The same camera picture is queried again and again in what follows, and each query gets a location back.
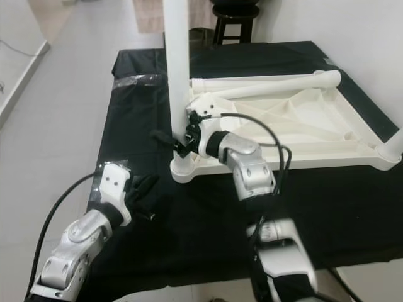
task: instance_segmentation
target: white pole base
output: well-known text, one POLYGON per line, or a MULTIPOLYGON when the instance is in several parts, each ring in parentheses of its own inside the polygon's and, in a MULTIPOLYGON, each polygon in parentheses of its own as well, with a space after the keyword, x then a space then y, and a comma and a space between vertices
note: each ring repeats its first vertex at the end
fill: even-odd
POLYGON ((400 129, 386 143, 377 147, 378 153, 391 162, 400 162, 403 154, 403 129, 400 129))
POLYGON ((191 154, 181 158, 174 152, 174 159, 171 161, 170 168, 172 178, 180 184, 190 182, 195 176, 195 163, 191 158, 191 154))

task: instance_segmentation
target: baseboard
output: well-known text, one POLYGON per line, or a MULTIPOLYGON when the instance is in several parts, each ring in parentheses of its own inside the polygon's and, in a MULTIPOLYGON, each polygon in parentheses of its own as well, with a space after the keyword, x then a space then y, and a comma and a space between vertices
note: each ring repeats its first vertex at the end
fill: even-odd
MULTIPOLYGON (((50 48, 50 44, 45 41, 37 53, 44 53, 50 48)), ((31 59, 30 64, 24 70, 23 75, 20 77, 19 81, 15 85, 14 89, 10 92, 9 96, 4 100, 3 105, 0 107, 0 129, 3 127, 4 123, 8 119, 11 111, 13 110, 18 99, 22 95, 26 85, 28 85, 30 79, 38 68, 40 62, 42 61, 44 55, 39 55, 31 59)))

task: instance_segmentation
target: white wall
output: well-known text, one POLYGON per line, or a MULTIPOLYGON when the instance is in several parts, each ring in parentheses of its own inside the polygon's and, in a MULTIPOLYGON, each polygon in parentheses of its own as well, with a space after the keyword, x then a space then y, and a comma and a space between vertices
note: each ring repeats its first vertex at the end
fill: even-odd
MULTIPOLYGON (((26 53, 37 53, 43 45, 45 39, 27 0, 0 0, 0 40, 26 53)), ((0 108, 31 60, 0 43, 0 81, 6 85, 0 108)))
POLYGON ((254 42, 314 41, 403 126, 403 2, 261 0, 254 42))

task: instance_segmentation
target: robotic arm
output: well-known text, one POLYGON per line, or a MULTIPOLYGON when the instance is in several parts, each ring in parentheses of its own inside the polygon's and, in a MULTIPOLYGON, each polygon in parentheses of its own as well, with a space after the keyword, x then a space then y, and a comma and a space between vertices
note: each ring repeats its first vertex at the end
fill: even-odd
POLYGON ((106 164, 99 185, 100 203, 63 232, 25 301, 74 302, 105 242, 117 227, 132 221, 130 203, 146 195, 157 180, 156 176, 143 177, 132 187, 128 169, 106 164))
MULTIPOLYGON (((218 159, 232 171, 239 201, 249 203, 254 199, 263 199, 264 202, 270 202, 270 198, 277 194, 276 180, 262 157, 260 144, 222 131, 218 118, 225 116, 225 108, 219 105, 209 94, 188 105, 186 146, 160 132, 154 132, 152 136, 172 146, 181 157, 194 152, 204 158, 218 159)), ((281 218, 262 221, 251 225, 247 235, 254 241, 251 277, 258 301, 291 301, 283 295, 284 292, 290 293, 291 289, 287 286, 283 290, 283 285, 290 282, 293 285, 297 283, 305 294, 317 292, 315 270, 293 220, 281 218), (254 282, 254 272, 260 277, 263 275, 265 282, 254 282)), ((296 295, 297 299, 308 296, 301 293, 296 295)))

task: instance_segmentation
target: white vertical pole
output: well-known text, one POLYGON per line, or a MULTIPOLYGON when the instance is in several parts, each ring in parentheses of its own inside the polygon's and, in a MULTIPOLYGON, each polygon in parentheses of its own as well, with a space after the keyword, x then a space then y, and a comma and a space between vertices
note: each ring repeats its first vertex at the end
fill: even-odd
MULTIPOLYGON (((172 134, 185 143, 188 120, 186 106, 189 103, 189 23, 188 0, 164 0, 165 47, 168 71, 169 106, 172 134)), ((174 152, 171 171, 186 175, 193 171, 190 155, 182 159, 174 152)))
POLYGON ((400 129, 386 143, 377 147, 378 153, 385 159, 398 162, 403 153, 403 129, 400 129))

